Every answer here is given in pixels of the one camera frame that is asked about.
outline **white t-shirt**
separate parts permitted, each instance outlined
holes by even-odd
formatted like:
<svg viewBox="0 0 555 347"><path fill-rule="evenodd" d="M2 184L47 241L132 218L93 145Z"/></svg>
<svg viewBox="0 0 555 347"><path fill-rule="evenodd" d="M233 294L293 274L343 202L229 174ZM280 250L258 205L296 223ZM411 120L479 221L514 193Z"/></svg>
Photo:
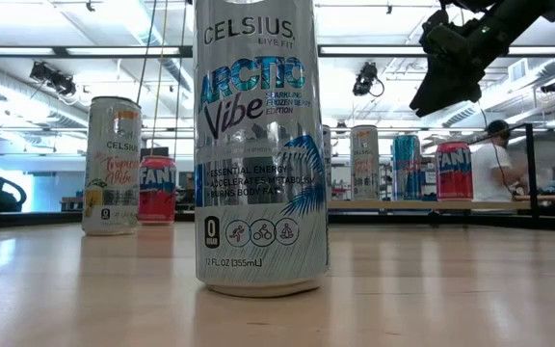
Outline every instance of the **white t-shirt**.
<svg viewBox="0 0 555 347"><path fill-rule="evenodd" d="M513 197L507 187L491 174L492 169L510 168L511 158L507 150L493 144L485 144L472 154L472 187L474 201L511 201Z"/></svg>

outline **blue can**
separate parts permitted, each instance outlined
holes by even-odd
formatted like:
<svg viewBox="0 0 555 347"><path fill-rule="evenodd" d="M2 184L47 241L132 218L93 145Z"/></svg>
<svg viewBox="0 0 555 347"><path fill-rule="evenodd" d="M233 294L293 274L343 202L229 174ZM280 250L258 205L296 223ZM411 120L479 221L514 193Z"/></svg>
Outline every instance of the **blue can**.
<svg viewBox="0 0 555 347"><path fill-rule="evenodd" d="M393 198L421 200L421 144L414 135L393 140Z"/></svg>

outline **red fanta can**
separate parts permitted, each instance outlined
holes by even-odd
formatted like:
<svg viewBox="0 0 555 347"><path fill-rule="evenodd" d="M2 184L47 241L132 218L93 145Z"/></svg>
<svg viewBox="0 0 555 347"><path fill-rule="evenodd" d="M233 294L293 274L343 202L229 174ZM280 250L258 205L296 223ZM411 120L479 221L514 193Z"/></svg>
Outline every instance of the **red fanta can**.
<svg viewBox="0 0 555 347"><path fill-rule="evenodd" d="M439 201L472 200L472 163L467 143L449 142L438 145L436 194Z"/></svg>
<svg viewBox="0 0 555 347"><path fill-rule="evenodd" d="M167 225L174 221L174 161L165 156L146 156L141 163L141 200L138 220L144 225Z"/></svg>

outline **can rim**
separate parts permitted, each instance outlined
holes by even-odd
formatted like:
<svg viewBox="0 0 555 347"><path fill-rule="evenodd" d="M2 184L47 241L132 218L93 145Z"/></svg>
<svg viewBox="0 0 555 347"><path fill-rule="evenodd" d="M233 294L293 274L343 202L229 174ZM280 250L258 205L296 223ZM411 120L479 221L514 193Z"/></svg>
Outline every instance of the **can rim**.
<svg viewBox="0 0 555 347"><path fill-rule="evenodd" d="M369 128L375 128L376 130L378 130L378 126L376 125L355 125L351 129L356 129L358 127L369 127Z"/></svg>
<svg viewBox="0 0 555 347"><path fill-rule="evenodd" d="M147 158L153 158L153 159L171 159L169 156L166 155L146 155L143 157L143 160L147 159Z"/></svg>
<svg viewBox="0 0 555 347"><path fill-rule="evenodd" d="M447 145L447 144L465 144L466 146L468 146L468 142L466 142L466 141L447 141L447 142L444 142L444 143L438 144L438 145L442 146L442 145Z"/></svg>
<svg viewBox="0 0 555 347"><path fill-rule="evenodd" d="M98 100L98 99L117 99L117 100L123 100L123 101L127 101L127 102L131 102L133 104L135 104L136 106L138 106L138 108L142 109L143 107L141 107L141 105L137 104L136 102L132 101L132 99L129 99L127 97L123 97L123 96L108 96L108 95L103 95L103 96L96 96L94 98L92 98L92 102Z"/></svg>

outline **energy drink can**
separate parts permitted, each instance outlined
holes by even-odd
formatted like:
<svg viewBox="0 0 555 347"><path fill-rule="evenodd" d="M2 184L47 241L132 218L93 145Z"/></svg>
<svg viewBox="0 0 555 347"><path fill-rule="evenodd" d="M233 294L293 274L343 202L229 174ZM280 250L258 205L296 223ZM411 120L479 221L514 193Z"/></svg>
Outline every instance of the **energy drink can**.
<svg viewBox="0 0 555 347"><path fill-rule="evenodd" d="M327 177L327 201L331 201L332 194L332 178L331 178L331 159L332 159L332 148L331 148L331 128L323 125L323 150L325 152L325 175Z"/></svg>
<svg viewBox="0 0 555 347"><path fill-rule="evenodd" d="M393 140L393 198L421 200L421 145L414 135Z"/></svg>
<svg viewBox="0 0 555 347"><path fill-rule="evenodd" d="M351 131L351 173L353 200L379 199L378 128L355 126Z"/></svg>
<svg viewBox="0 0 555 347"><path fill-rule="evenodd" d="M311 0L196 1L197 277L292 294L329 267Z"/></svg>
<svg viewBox="0 0 555 347"><path fill-rule="evenodd" d="M172 158L143 158L138 215L139 222L143 225L168 225L174 221L175 174Z"/></svg>
<svg viewBox="0 0 555 347"><path fill-rule="evenodd" d="M100 96L89 115L83 230L88 235L132 234L137 227L141 107Z"/></svg>
<svg viewBox="0 0 555 347"><path fill-rule="evenodd" d="M472 163L465 142L438 145L436 150L436 195L438 200L472 201Z"/></svg>

